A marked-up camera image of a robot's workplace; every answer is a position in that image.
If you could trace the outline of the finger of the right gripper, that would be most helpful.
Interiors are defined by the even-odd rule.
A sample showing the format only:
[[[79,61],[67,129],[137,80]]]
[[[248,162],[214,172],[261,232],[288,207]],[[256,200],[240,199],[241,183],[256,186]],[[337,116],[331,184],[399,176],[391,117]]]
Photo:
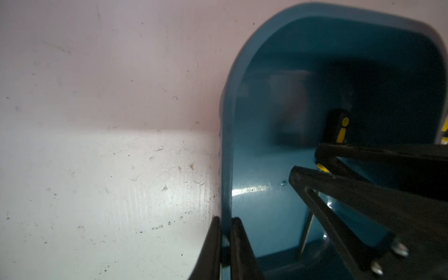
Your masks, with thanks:
[[[384,164],[399,181],[396,188],[428,198],[448,198],[448,147],[436,144],[405,144],[360,147],[321,143],[315,151],[316,162],[328,172],[365,183],[374,180],[360,175],[340,158]]]
[[[323,226],[356,280],[445,280],[448,205],[444,201],[295,166],[290,185]],[[386,230],[365,243],[322,199],[327,195]]]

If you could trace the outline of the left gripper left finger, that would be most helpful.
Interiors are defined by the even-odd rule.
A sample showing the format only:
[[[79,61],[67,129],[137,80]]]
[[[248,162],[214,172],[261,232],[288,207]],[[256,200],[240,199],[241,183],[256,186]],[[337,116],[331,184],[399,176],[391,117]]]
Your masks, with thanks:
[[[213,217],[203,247],[189,280],[220,280],[221,223]]]

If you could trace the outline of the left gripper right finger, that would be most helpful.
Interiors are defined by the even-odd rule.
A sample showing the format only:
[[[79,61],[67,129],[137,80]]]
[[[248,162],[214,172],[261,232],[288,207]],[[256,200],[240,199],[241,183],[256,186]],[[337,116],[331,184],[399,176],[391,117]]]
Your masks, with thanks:
[[[243,223],[232,219],[231,228],[231,280],[264,280]]]

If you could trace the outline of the file tool one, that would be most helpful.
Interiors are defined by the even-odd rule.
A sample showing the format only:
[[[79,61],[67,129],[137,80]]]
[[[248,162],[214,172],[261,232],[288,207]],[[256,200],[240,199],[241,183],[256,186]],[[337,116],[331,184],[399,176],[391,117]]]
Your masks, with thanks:
[[[447,145],[448,144],[448,116],[446,116],[443,127],[442,127],[442,137],[440,141],[441,145]]]

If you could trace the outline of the file tool seven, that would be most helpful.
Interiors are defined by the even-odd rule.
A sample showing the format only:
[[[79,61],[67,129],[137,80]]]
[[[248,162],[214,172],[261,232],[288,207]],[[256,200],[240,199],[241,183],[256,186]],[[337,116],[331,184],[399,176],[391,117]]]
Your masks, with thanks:
[[[323,142],[330,144],[344,144],[349,123],[349,111],[339,108],[329,112],[324,129]],[[300,260],[303,256],[309,232],[312,227],[313,218],[314,215],[311,210],[308,210],[299,242],[299,250],[297,255],[298,260]]]

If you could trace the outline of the teal plastic storage box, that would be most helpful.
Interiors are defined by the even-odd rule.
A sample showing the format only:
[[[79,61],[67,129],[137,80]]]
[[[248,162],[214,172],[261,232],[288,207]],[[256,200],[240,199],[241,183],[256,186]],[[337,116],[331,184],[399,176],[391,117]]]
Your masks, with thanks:
[[[298,260],[309,208],[289,176],[295,166],[334,175],[315,151],[335,109],[350,112],[343,145],[440,145],[448,116],[442,39],[422,22],[327,3],[288,8],[249,38],[220,109],[224,280],[231,280],[233,218],[241,219],[265,280],[355,280],[315,216]],[[371,184],[399,190],[389,165],[340,160]],[[386,235],[335,199],[322,199],[365,243]]]

